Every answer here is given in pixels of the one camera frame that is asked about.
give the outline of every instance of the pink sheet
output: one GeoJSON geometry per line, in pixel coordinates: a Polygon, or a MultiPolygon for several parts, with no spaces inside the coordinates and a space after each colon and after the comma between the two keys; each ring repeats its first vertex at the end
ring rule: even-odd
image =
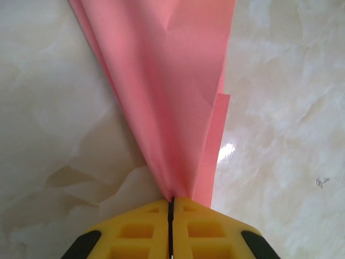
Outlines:
{"type": "Polygon", "coordinates": [[[70,0],[164,196],[211,205],[234,0],[70,0]]]}

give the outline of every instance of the marble floor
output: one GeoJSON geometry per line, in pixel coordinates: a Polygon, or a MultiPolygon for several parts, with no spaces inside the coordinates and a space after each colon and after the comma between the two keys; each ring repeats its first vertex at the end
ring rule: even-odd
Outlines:
{"type": "MultiPolygon", "coordinates": [[[[60,258],[161,194],[66,0],[0,1],[0,36],[0,258],[60,258]]],[[[237,0],[225,92],[213,209],[345,258],[344,0],[237,0]]]]}

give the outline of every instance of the pink fabric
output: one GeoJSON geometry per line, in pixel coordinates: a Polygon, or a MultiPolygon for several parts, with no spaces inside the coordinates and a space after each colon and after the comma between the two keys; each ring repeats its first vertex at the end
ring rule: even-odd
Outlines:
{"type": "Polygon", "coordinates": [[[233,0],[70,0],[162,193],[210,206],[233,0]]]}

